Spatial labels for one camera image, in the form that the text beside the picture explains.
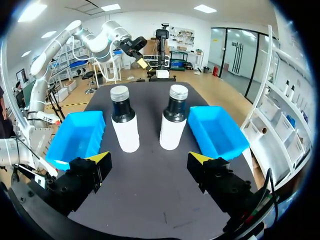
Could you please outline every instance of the yellow floor tape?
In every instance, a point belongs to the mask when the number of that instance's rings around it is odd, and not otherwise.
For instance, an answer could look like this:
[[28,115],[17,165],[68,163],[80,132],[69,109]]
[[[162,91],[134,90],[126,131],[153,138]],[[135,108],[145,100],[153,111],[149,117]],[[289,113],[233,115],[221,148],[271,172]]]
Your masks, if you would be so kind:
[[[66,105],[61,105],[60,107],[61,108],[65,108],[65,107],[70,107],[70,106],[77,106],[77,105],[87,105],[88,103],[87,102],[80,102],[80,103],[72,103],[72,104],[66,104]],[[51,109],[52,106],[51,105],[48,105],[45,107],[46,109]]]

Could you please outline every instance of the metal bottle cap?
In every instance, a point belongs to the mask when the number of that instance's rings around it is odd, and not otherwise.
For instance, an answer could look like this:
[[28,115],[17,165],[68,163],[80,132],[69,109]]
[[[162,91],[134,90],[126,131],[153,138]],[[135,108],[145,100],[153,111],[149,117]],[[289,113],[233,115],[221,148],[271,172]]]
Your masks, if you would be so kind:
[[126,86],[115,86],[110,90],[111,100],[114,102],[122,102],[129,98],[129,89]]
[[185,100],[188,97],[188,88],[179,84],[174,84],[170,87],[169,95],[176,100]]

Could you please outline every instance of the red fire extinguisher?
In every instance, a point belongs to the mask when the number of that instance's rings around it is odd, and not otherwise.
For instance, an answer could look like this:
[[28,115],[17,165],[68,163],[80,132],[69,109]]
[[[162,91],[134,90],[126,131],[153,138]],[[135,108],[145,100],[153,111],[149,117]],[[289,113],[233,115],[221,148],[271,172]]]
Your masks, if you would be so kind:
[[218,76],[218,66],[214,66],[213,71],[212,71],[212,75],[215,77]]

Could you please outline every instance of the ceiling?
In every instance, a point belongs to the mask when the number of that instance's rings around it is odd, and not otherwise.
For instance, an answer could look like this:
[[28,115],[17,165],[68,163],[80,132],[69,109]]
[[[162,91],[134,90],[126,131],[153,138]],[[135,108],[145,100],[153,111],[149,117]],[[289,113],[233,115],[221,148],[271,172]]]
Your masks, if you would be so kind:
[[[272,25],[277,29],[273,6],[269,0],[38,0],[48,7],[32,22],[19,22],[11,30],[8,39],[8,68],[24,61],[21,55],[26,51],[35,51],[45,46],[48,39],[41,36],[49,31],[61,31],[74,20],[86,21],[104,16],[100,7],[116,4],[121,9],[107,12],[152,11],[182,14],[210,23],[233,22],[256,25]],[[217,10],[206,14],[193,8],[204,4]]]

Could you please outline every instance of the ceiling light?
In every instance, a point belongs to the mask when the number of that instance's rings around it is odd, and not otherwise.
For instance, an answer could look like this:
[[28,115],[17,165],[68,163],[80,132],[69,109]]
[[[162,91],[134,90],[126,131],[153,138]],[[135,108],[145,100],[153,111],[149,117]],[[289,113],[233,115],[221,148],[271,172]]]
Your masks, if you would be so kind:
[[45,35],[43,35],[41,38],[50,38],[53,34],[55,34],[57,31],[48,31]]
[[31,53],[31,51],[26,51],[24,54],[22,54],[21,57],[23,58],[23,57],[27,56],[29,53]]
[[40,3],[29,5],[20,16],[18,23],[31,22],[32,20],[36,19],[46,8],[47,5]]
[[204,12],[206,14],[215,13],[217,11],[217,10],[215,10],[215,9],[209,7],[209,6],[203,5],[203,4],[201,4],[199,6],[196,6],[194,9],[198,10],[198,11],[201,11],[201,12]]
[[119,4],[112,4],[112,5],[108,5],[108,6],[102,6],[101,9],[105,12],[108,12],[108,11],[112,11],[112,10],[121,9],[121,7],[119,6]]
[[244,35],[248,36],[248,37],[256,38],[256,36],[253,35],[253,34],[252,34],[251,32],[249,32],[249,31],[241,30],[241,32],[242,32]]

